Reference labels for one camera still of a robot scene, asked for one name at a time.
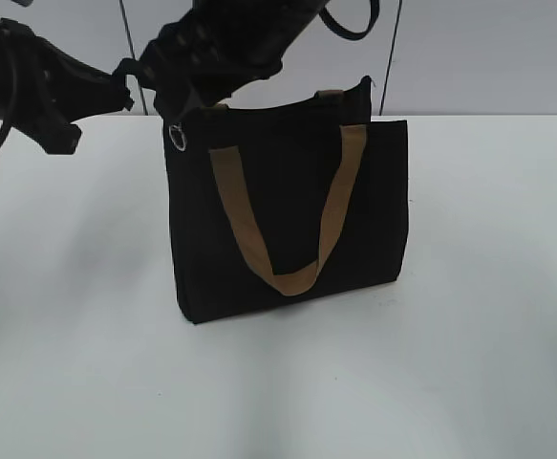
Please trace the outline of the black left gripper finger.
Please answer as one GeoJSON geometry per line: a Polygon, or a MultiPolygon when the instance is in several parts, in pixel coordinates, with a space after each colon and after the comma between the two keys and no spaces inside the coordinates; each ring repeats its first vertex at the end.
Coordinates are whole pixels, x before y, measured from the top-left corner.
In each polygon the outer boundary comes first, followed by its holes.
{"type": "Polygon", "coordinates": [[[81,129],[64,120],[48,119],[43,127],[43,149],[49,155],[73,155],[82,135],[81,129]]]}
{"type": "Polygon", "coordinates": [[[133,105],[124,76],[114,76],[75,61],[75,112],[78,115],[130,111],[133,105]]]}

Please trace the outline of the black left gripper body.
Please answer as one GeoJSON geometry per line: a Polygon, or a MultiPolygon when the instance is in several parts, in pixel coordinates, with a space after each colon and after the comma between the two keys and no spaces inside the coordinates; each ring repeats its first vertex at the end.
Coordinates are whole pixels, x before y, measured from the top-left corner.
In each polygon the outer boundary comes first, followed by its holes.
{"type": "Polygon", "coordinates": [[[0,28],[0,148],[16,129],[43,149],[45,120],[83,118],[75,112],[76,60],[29,28],[0,28]]]}

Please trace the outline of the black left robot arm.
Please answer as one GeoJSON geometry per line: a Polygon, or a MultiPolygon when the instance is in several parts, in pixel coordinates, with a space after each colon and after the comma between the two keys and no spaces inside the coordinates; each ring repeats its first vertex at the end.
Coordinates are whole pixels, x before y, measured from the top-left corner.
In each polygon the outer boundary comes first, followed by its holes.
{"type": "Polygon", "coordinates": [[[0,147],[15,129],[49,155],[72,155],[79,120],[133,104],[123,76],[79,61],[25,24],[0,19],[0,147]]]}

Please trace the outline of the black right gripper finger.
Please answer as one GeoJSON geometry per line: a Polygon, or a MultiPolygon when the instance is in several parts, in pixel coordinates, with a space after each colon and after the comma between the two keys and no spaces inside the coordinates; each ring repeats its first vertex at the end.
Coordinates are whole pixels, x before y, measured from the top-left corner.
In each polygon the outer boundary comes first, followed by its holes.
{"type": "Polygon", "coordinates": [[[153,81],[154,107],[163,129],[179,124],[191,111],[228,98],[233,84],[224,78],[159,78],[153,81]]]}

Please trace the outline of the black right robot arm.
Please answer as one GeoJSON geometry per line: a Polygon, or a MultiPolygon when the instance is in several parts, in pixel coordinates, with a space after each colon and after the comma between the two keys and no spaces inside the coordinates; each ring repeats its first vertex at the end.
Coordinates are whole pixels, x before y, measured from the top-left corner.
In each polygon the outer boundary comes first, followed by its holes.
{"type": "Polygon", "coordinates": [[[201,1],[164,25],[139,63],[161,117],[178,123],[190,111],[230,98],[282,70],[288,47],[324,1],[201,1]]]}

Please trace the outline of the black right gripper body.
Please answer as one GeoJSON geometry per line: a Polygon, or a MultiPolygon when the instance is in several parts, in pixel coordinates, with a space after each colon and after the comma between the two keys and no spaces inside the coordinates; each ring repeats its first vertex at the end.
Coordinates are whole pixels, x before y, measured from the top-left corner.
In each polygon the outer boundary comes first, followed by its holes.
{"type": "Polygon", "coordinates": [[[157,94],[197,93],[217,103],[282,71],[282,53],[265,50],[257,4],[198,4],[164,25],[139,58],[140,82],[157,94]]]}

